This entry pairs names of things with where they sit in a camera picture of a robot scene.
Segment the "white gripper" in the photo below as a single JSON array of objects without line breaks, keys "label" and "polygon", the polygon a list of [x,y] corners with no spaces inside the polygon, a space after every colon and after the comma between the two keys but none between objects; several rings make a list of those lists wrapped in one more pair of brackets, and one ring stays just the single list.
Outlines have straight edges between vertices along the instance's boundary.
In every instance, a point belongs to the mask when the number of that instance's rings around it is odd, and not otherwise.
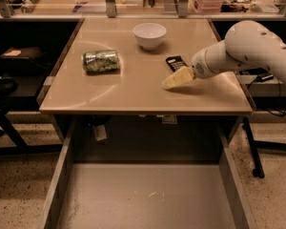
[{"label": "white gripper", "polygon": [[217,75],[217,72],[211,70],[206,61],[206,50],[197,52],[191,60],[191,67],[181,67],[176,72],[171,74],[162,82],[162,88],[169,90],[188,83],[194,79],[211,78]]}]

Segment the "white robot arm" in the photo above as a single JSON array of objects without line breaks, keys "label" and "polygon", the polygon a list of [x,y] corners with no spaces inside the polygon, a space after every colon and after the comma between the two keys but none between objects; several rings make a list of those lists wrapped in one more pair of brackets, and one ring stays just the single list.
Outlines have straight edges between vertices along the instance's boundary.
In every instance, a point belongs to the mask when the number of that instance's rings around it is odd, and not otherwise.
[{"label": "white robot arm", "polygon": [[196,78],[262,68],[286,86],[286,44],[261,24],[246,20],[231,26],[225,38],[197,52],[189,67],[181,67],[162,82],[169,90]]}]

